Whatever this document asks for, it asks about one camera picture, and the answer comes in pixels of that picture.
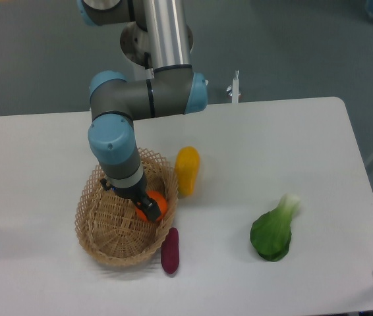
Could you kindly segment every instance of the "green vegetable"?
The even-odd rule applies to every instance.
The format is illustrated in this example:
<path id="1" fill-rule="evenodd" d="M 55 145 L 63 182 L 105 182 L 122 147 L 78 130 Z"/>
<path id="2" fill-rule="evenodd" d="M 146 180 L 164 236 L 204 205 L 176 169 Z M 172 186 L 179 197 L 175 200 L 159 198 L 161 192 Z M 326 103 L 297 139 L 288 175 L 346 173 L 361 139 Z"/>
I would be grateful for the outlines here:
<path id="1" fill-rule="evenodd" d="M 279 261 L 289 252 L 292 216 L 298 211 L 300 201 L 294 194 L 285 194 L 273 211 L 252 224 L 251 244 L 265 260 Z"/>

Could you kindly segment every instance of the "yellow pepper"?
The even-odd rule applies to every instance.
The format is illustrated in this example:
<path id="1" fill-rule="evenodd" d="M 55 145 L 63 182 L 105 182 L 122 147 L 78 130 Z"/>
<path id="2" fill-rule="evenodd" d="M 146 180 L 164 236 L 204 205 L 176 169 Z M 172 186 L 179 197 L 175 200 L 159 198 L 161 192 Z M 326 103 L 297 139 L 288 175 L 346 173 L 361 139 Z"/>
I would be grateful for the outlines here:
<path id="1" fill-rule="evenodd" d="M 178 152 L 175 172 L 178 176 L 178 191 L 183 196 L 190 196 L 194 192 L 199 168 L 200 155 L 197 149 L 188 146 Z"/>

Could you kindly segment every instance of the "silver metal tube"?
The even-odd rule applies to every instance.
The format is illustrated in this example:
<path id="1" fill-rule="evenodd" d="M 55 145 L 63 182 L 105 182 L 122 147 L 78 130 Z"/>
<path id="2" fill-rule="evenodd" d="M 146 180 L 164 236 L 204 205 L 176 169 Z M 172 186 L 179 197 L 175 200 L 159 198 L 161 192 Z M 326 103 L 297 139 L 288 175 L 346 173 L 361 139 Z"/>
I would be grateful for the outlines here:
<path id="1" fill-rule="evenodd" d="M 144 8 L 153 68 L 190 64 L 182 0 L 146 0 Z"/>

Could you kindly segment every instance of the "gray floor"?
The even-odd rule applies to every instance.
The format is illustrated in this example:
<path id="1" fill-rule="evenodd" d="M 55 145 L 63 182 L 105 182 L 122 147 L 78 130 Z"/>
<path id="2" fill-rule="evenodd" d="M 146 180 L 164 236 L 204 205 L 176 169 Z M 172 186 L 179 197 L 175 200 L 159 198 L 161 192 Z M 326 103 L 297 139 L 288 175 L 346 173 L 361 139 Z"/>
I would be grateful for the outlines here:
<path id="1" fill-rule="evenodd" d="M 340 97 L 368 157 L 373 23 L 364 0 L 184 2 L 193 67 L 210 81 L 210 103 L 229 101 L 236 69 L 242 101 Z M 75 0 L 0 2 L 0 115 L 85 111 L 94 74 L 113 69 L 133 79 L 119 47 L 122 29 L 85 26 Z M 373 188 L 373 173 L 370 180 Z"/>

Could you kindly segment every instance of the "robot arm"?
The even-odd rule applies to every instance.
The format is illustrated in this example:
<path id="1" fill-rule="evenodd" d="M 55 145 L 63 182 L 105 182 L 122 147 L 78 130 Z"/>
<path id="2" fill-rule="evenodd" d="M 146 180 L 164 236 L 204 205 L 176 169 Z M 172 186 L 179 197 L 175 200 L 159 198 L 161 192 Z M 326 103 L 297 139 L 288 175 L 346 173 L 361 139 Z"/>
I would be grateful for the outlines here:
<path id="1" fill-rule="evenodd" d="M 100 11 L 89 5 L 106 9 Z M 113 71 L 94 76 L 90 84 L 92 125 L 88 140 L 106 174 L 103 187 L 131 199 L 150 221 L 155 221 L 161 213 L 146 193 L 147 180 L 135 142 L 133 121 L 202 111 L 207 105 L 204 76 L 194 73 L 190 65 L 182 1 L 146 0 L 142 6 L 141 1 L 135 0 L 78 0 L 78 6 L 84 12 L 84 19 L 87 16 L 95 24 L 126 22 L 133 16 L 139 16 L 142 21 L 144 13 L 154 78 L 127 82 L 121 73 Z"/>

